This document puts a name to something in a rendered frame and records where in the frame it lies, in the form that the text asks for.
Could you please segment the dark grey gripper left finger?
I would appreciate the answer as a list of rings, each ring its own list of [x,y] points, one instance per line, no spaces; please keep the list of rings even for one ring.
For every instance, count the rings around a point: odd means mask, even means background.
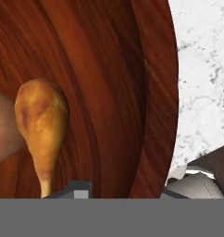
[[[70,181],[64,190],[48,195],[48,198],[90,199],[92,197],[90,181]]]

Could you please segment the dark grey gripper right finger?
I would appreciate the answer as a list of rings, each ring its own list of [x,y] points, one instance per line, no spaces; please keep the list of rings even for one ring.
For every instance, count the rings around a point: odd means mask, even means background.
[[[179,193],[175,193],[171,190],[168,189],[164,189],[162,194],[160,195],[161,198],[163,197],[171,197],[171,198],[176,198],[176,199],[187,199],[187,196],[184,196],[182,194]]]

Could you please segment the golden chicken drumstick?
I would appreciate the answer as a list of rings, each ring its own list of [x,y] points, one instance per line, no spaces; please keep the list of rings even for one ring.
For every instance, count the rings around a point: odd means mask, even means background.
[[[14,105],[16,123],[31,153],[41,197],[52,192],[56,162],[65,138],[68,100],[54,81],[34,79],[20,87]]]

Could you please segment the brown onion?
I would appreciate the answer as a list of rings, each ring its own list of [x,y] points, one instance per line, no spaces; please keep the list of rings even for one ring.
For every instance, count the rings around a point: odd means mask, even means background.
[[[14,155],[23,145],[15,122],[14,103],[0,94],[0,162]]]

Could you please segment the brown wooden bowl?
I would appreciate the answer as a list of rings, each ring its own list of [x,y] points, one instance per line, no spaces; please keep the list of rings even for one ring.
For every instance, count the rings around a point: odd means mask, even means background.
[[[157,198],[178,124],[178,51],[168,0],[0,0],[0,93],[55,81],[69,103],[52,189]]]

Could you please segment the dark brown cabinet front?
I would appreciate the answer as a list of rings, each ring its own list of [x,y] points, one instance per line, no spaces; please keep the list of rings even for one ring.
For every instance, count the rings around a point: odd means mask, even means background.
[[[190,162],[188,166],[197,166],[199,168],[211,171],[224,191],[224,146],[217,150],[205,154]]]

